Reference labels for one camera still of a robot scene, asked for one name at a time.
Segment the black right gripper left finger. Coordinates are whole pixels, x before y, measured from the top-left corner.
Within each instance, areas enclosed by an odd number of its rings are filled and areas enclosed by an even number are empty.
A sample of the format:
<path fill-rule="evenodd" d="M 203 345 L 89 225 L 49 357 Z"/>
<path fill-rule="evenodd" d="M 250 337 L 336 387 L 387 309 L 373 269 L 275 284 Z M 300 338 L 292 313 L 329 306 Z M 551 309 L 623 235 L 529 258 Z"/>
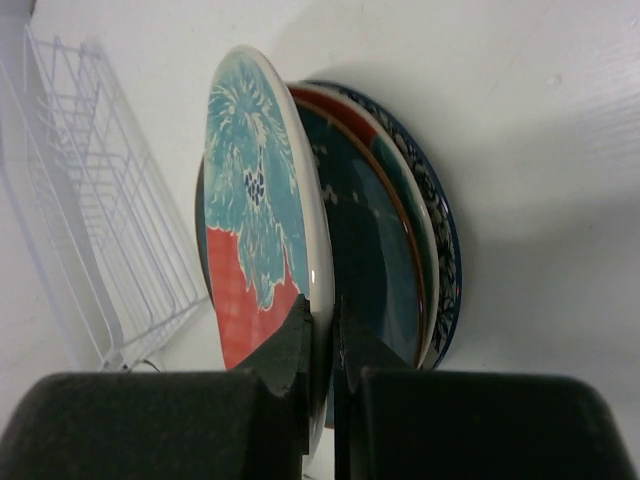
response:
<path fill-rule="evenodd" d="M 298 479 L 310 451 L 311 314 L 228 371 L 38 381 L 1 438 L 5 479 Z"/>

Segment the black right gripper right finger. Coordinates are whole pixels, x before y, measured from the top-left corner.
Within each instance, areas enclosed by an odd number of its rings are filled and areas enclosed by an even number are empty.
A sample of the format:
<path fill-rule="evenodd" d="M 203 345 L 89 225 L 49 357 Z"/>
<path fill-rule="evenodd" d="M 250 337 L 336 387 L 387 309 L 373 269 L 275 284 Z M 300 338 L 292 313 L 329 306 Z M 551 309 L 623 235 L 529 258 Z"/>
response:
<path fill-rule="evenodd" d="M 334 315 L 339 479 L 635 479 L 611 410 L 562 376 L 411 368 L 342 302 Z"/>

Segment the dark blue round plate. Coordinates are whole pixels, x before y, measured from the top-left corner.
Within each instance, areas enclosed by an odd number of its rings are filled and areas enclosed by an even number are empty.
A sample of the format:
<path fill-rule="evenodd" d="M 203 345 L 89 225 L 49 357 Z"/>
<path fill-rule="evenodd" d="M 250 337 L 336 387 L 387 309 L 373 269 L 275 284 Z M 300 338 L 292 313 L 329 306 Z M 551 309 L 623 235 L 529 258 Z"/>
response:
<path fill-rule="evenodd" d="M 336 291 L 350 296 L 370 328 L 404 361 L 414 364 L 425 325 L 426 295 L 408 215 L 368 148 L 332 115 L 294 100 L 317 160 Z M 196 236 L 212 296 L 203 212 L 202 168 Z"/>

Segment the grey speckled round plate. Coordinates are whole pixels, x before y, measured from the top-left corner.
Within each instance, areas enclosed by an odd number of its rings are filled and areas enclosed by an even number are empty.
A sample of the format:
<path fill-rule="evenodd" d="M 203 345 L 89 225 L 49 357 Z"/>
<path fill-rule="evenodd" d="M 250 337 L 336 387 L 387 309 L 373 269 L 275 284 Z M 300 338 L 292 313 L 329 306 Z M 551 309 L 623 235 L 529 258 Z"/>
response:
<path fill-rule="evenodd" d="M 435 369 L 453 340 L 461 309 L 459 239 L 449 203 L 427 156 L 405 126 L 388 110 L 347 86 L 309 80 L 292 87 L 343 123 L 373 154 L 399 194 L 418 236 L 429 297 L 427 336 L 418 366 Z"/>

